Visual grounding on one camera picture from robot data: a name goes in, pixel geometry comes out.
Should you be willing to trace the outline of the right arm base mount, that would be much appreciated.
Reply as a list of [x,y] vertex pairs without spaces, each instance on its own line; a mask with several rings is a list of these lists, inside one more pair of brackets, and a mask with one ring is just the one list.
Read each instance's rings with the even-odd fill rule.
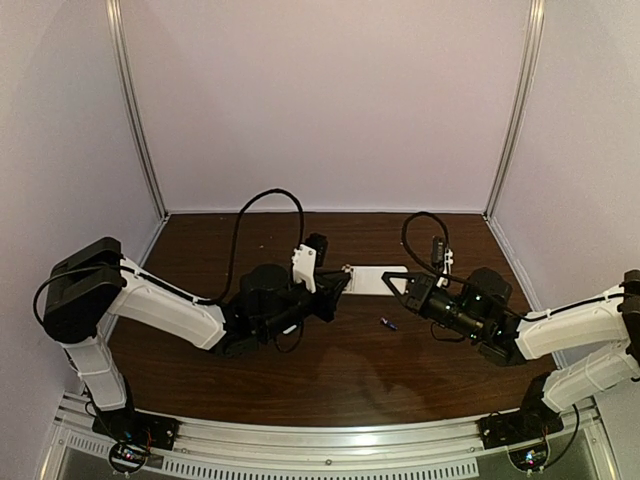
[[564,429],[558,416],[542,419],[520,410],[492,412],[476,424],[485,449],[505,447],[510,464],[528,475],[541,473],[546,468],[551,455],[547,437]]

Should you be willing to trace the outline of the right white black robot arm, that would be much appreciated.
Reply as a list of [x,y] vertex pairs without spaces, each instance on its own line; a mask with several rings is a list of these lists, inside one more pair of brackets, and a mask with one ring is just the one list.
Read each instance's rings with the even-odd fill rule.
[[481,268],[452,295],[433,274],[385,272],[384,284],[410,312],[458,333],[498,366],[522,365],[552,352],[598,343],[571,366],[532,380],[512,430],[530,442],[549,431],[576,402],[639,378],[639,272],[602,294],[544,312],[517,314],[507,306],[511,287]]

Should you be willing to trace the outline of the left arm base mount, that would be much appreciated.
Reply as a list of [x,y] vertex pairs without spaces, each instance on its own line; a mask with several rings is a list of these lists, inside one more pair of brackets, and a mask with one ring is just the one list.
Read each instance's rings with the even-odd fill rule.
[[146,465],[154,449],[173,449],[179,425],[175,418],[136,410],[97,410],[92,431],[114,441],[107,461],[117,474],[129,476]]

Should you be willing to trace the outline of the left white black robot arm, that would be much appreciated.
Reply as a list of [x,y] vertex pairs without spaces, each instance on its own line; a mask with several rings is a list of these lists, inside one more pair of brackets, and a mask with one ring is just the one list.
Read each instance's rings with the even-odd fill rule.
[[96,415],[123,444],[144,433],[125,377],[99,332],[105,315],[126,317],[224,357],[254,351],[309,316],[325,322],[351,280],[318,271],[317,252],[302,244],[289,268],[263,264],[242,276],[230,302],[196,296],[140,268],[104,237],[56,264],[33,305],[46,334],[60,344],[88,388]]

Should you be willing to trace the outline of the white remote control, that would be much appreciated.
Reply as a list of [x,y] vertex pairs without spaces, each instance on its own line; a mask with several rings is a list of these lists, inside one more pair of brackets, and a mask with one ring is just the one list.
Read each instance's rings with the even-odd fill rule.
[[351,266],[351,281],[344,290],[347,295],[392,296],[382,281],[386,271],[408,272],[406,266]]

